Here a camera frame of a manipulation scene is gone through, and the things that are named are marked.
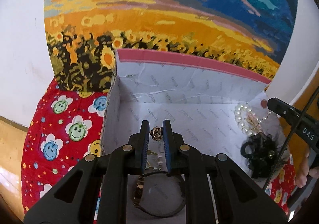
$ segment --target open box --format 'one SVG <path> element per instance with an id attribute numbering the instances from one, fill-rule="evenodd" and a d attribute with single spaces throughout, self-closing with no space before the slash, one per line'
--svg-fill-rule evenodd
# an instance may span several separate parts
<path id="1" fill-rule="evenodd" d="M 143 120 L 148 120 L 152 129 L 169 119 L 172 130 L 180 133 L 186 144 L 212 156 L 225 153 L 249 174 L 247 160 L 240 154 L 247 135 L 237 126 L 234 109 L 239 103 L 248 103 L 258 117 L 266 116 L 268 110 L 260 102 L 267 99 L 268 79 L 214 60 L 150 50 L 118 50 L 116 68 L 102 128 L 103 154 L 127 144 Z M 278 138 L 278 146 L 283 144 L 285 137 L 276 115 L 271 114 L 262 128 Z M 166 171 L 163 142 L 150 139 L 148 148 L 162 155 L 161 170 Z M 130 197 L 134 179 L 129 178 L 128 184 Z M 128 202 L 132 207 L 127 210 L 128 221 L 137 217 L 138 210 L 131 204 Z M 137 219 L 146 218 L 141 214 Z"/>

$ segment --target sunflower painting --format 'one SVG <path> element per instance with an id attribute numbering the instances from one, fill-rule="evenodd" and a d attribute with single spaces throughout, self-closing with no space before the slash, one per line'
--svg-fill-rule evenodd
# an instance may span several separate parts
<path id="1" fill-rule="evenodd" d="M 202 56 L 273 79 L 297 0 L 45 0 L 59 87 L 108 92 L 118 48 Z"/>

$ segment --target yellow smiley face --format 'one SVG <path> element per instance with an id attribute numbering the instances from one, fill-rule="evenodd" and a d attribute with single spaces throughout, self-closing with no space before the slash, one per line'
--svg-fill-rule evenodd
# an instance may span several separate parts
<path id="1" fill-rule="evenodd" d="M 87 98 L 90 97 L 94 92 L 78 92 L 79 97 L 81 98 Z"/>
<path id="2" fill-rule="evenodd" d="M 94 154 L 97 157 L 100 156 L 101 148 L 99 145 L 99 140 L 95 140 L 92 142 L 92 144 L 90 145 L 89 152 L 90 152 L 90 154 Z"/>

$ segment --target white backdrop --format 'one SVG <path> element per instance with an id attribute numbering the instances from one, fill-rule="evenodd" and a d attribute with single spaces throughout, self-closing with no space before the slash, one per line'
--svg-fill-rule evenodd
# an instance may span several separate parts
<path id="1" fill-rule="evenodd" d="M 28 126 L 53 79 L 44 30 L 43 0 L 0 0 L 0 115 Z M 319 66 L 319 10 L 298 0 L 295 27 L 267 94 L 296 100 Z"/>

